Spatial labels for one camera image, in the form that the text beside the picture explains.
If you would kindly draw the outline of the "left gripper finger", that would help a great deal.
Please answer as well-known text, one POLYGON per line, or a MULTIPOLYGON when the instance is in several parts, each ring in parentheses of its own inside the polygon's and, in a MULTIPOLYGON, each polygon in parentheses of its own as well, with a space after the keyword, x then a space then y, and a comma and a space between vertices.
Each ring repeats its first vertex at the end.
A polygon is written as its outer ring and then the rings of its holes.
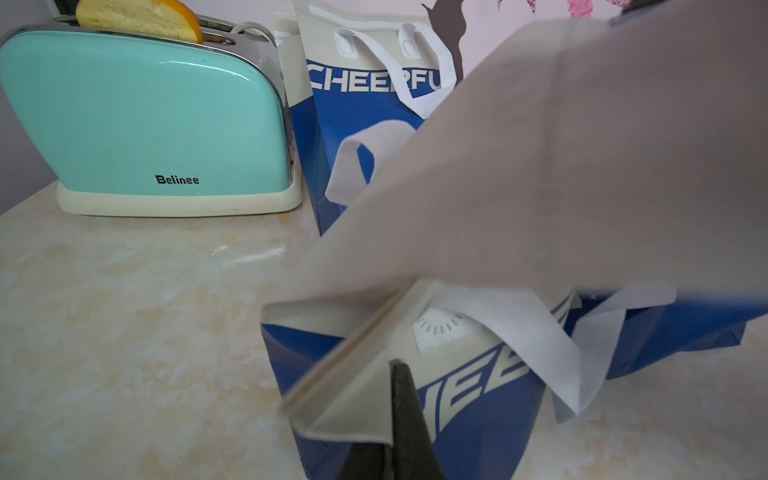
POLYGON ((409 366, 390 362, 393 443, 351 445, 339 479, 443 479, 409 366))

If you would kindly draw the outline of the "takeout bag blue beige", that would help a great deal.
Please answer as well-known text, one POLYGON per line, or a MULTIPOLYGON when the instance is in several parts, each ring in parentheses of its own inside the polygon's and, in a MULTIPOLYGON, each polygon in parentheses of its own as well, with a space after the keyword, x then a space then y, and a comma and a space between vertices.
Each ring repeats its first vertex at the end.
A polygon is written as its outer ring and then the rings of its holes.
POLYGON ((501 43, 261 311, 305 475, 393 443, 412 373, 443 479, 509 479, 550 395, 738 343, 767 312, 767 5, 641 1, 501 43))

